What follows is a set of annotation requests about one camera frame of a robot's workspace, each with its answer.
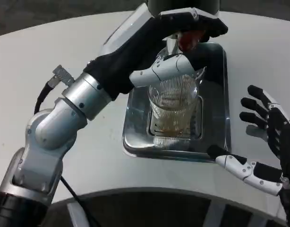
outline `dark floor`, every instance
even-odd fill
[[[0,35],[56,20],[134,10],[145,0],[0,0]],[[290,20],[290,0],[221,0],[221,10]]]
[[[126,192],[89,199],[86,204],[102,227],[202,227],[210,200],[193,195]],[[226,205],[219,227],[247,227],[249,211]],[[72,227],[66,205],[50,209],[43,227]],[[268,221],[265,227],[283,227]]]

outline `glass cup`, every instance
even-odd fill
[[[149,87],[150,105],[161,131],[173,135],[186,129],[198,103],[197,79],[204,71],[205,68],[196,76],[182,75]]]

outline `metal tray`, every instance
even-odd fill
[[[159,131],[152,116],[147,87],[129,94],[123,129],[126,153],[134,157],[210,161],[206,150],[216,144],[230,151],[230,115],[226,53],[219,44],[201,44],[213,50],[211,67],[199,86],[199,111],[179,136]]]

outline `white table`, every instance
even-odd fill
[[[25,145],[26,123],[52,70],[61,64],[77,77],[129,14],[79,17],[0,36],[0,183],[14,152]],[[232,150],[280,167],[265,142],[245,134],[239,113],[240,99],[254,84],[272,94],[290,116],[290,22],[228,12],[220,16],[229,32],[212,41],[227,52]],[[64,88],[58,86],[42,107],[53,107]],[[66,154],[63,175],[77,194],[142,187],[186,190],[277,217],[279,198],[244,184],[216,164],[126,155],[121,136],[127,98],[120,95],[109,104],[78,133]],[[69,197],[60,183],[54,202]]]

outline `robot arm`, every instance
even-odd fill
[[[274,196],[279,196],[287,214],[290,226],[290,119],[281,107],[266,91],[253,85],[248,93],[260,100],[243,98],[243,107],[255,111],[241,112],[241,120],[253,123],[247,127],[247,134],[264,139],[271,151],[278,157],[281,170],[265,164],[251,161],[229,153],[217,146],[208,149],[208,155],[220,166],[245,183]]]
[[[153,17],[143,4],[109,37],[99,57],[88,63],[76,81],[57,67],[46,88],[49,91],[60,81],[68,88],[53,109],[38,112],[28,123],[26,145],[14,155],[0,186],[0,227],[41,223],[61,178],[62,159],[74,145],[77,131],[119,93],[182,73],[193,74],[209,64],[209,53],[198,48],[134,71],[159,41],[188,30],[204,30],[216,37],[228,28],[214,15],[196,8],[165,11]]]

